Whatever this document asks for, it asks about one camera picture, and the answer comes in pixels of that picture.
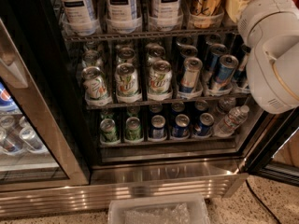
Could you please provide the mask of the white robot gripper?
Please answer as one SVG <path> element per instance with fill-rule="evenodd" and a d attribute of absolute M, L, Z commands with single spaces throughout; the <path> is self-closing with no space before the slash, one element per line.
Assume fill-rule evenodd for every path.
<path fill-rule="evenodd" d="M 260 39 L 299 35 L 299 10 L 292 0 L 226 0 L 225 10 L 238 22 L 237 30 L 248 47 Z"/>

